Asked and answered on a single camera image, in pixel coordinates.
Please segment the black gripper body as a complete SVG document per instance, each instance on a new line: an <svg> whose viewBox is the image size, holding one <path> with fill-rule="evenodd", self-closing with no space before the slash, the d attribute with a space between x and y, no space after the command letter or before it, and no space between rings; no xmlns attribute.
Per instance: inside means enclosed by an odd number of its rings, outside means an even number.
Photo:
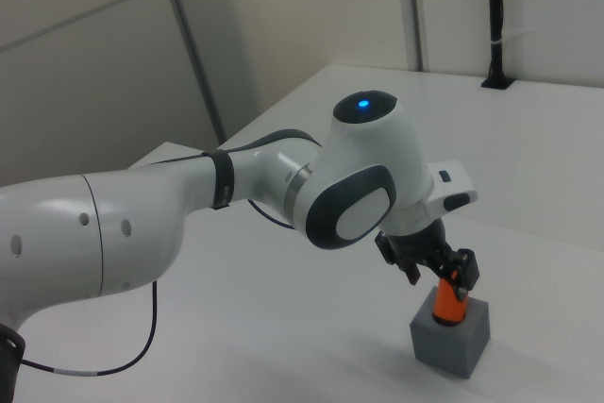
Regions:
<svg viewBox="0 0 604 403"><path fill-rule="evenodd" d="M380 231L375 243L385 261L403 271L410 269L413 263L440 268L457 255L445 240L445 225L441 219L406 236L387 235Z"/></svg>

